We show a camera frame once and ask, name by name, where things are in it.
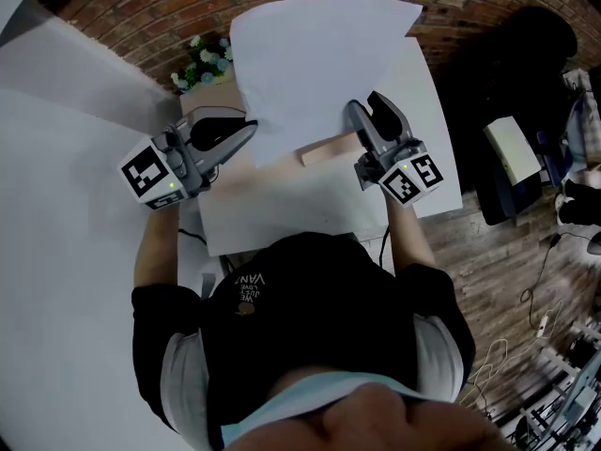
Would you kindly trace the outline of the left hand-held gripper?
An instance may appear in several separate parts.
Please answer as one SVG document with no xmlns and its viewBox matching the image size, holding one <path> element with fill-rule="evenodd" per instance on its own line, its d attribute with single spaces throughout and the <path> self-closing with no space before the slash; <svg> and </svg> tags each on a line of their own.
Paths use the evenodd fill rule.
<svg viewBox="0 0 601 451">
<path fill-rule="evenodd" d="M 117 166 L 137 203 L 163 209 L 210 189 L 218 167 L 255 134 L 256 120 L 227 106 L 193 109 L 177 125 L 145 136 Z"/>
</svg>

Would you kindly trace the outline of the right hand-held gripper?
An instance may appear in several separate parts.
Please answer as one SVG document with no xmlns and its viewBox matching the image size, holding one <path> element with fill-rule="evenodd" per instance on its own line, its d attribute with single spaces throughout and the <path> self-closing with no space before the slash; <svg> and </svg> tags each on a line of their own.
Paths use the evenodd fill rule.
<svg viewBox="0 0 601 451">
<path fill-rule="evenodd" d="M 444 181 L 424 142 L 413 138 L 408 119 L 387 97 L 372 91 L 368 114 L 361 103 L 350 101 L 347 116 L 367 150 L 355 163 L 363 190 L 378 185 L 400 205 L 412 205 L 436 190 Z M 379 146 L 393 146 L 377 153 Z"/>
</svg>

